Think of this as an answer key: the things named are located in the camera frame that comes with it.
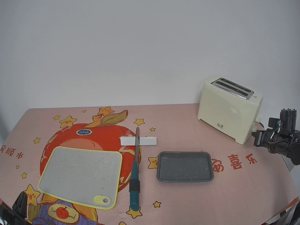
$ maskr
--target baking tray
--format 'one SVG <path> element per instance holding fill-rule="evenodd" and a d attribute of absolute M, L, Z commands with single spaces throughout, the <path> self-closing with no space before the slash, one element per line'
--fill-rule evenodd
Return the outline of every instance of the baking tray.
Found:
<path fill-rule="evenodd" d="M 207 152 L 161 152 L 156 177 L 160 182 L 209 182 L 212 160 Z"/>

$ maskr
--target wall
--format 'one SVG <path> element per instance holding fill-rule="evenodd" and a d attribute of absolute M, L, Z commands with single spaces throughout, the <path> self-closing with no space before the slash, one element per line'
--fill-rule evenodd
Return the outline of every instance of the wall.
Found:
<path fill-rule="evenodd" d="M 0 143 L 29 108 L 198 103 L 215 74 L 264 95 L 265 125 L 283 107 L 300 110 L 300 0 L 0 0 L 0 8 Z"/>

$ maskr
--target red chinese text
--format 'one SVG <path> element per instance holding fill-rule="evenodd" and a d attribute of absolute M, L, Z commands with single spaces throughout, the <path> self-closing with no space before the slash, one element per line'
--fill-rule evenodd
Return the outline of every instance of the red chinese text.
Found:
<path fill-rule="evenodd" d="M 18 155 L 16 156 L 16 157 L 18 157 L 18 159 L 20 159 L 20 158 L 22 158 L 23 157 L 23 153 L 22 152 L 20 152 L 20 153 L 18 153 Z"/>
<path fill-rule="evenodd" d="M 231 154 L 228 158 L 230 159 L 231 166 L 233 166 L 234 170 L 242 168 L 242 163 L 240 162 L 238 155 Z"/>
<path fill-rule="evenodd" d="M 6 151 L 7 155 L 13 156 L 13 154 L 15 153 L 15 149 L 14 148 L 8 148 Z"/>
<path fill-rule="evenodd" d="M 3 153 L 3 151 L 4 151 L 4 149 L 6 148 L 6 146 L 4 146 L 4 145 L 2 145 L 2 147 L 1 147 L 1 152 Z"/>
<path fill-rule="evenodd" d="M 224 170 L 224 167 L 222 165 L 222 162 L 220 160 L 217 160 L 217 159 L 212 159 L 213 160 L 213 163 L 212 163 L 212 170 L 214 172 L 222 172 Z"/>
<path fill-rule="evenodd" d="M 246 159 L 248 159 L 248 161 L 250 161 L 250 164 L 254 164 L 254 163 L 257 163 L 257 161 L 255 160 L 255 158 L 252 157 L 253 154 L 250 153 L 248 156 L 246 156 Z"/>

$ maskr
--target teal knife handle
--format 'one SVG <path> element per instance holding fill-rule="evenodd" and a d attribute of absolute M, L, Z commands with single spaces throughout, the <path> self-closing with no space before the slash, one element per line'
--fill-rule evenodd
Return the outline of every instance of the teal knife handle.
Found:
<path fill-rule="evenodd" d="M 140 210 L 139 196 L 139 192 L 130 192 L 130 208 L 136 212 Z"/>
<path fill-rule="evenodd" d="M 140 181 L 139 172 L 137 171 L 137 162 L 133 161 L 131 178 L 129 181 L 130 208 L 133 211 L 140 210 Z"/>

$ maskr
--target red apple illustration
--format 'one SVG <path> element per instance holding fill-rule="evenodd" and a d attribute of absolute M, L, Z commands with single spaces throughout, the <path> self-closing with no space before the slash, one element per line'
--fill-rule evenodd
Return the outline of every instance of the red apple illustration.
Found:
<path fill-rule="evenodd" d="M 67 207 L 59 207 L 56 210 L 56 215 L 60 219 L 67 219 L 69 217 L 69 212 L 67 211 Z"/>
<path fill-rule="evenodd" d="M 134 161 L 133 151 L 135 150 L 135 147 L 122 147 L 120 137 L 129 136 L 130 134 L 135 136 L 135 134 L 126 127 L 113 124 L 97 127 L 86 127 L 87 125 L 88 124 L 86 123 L 73 124 L 70 128 L 67 127 L 67 129 L 59 130 L 50 138 L 41 157 L 40 174 L 43 173 L 53 149 L 58 146 L 90 150 L 117 151 L 121 152 L 123 156 L 118 189 L 118 191 L 121 191 L 129 182 L 132 163 Z M 76 133 L 80 129 L 89 129 L 92 133 L 86 136 L 80 136 Z"/>

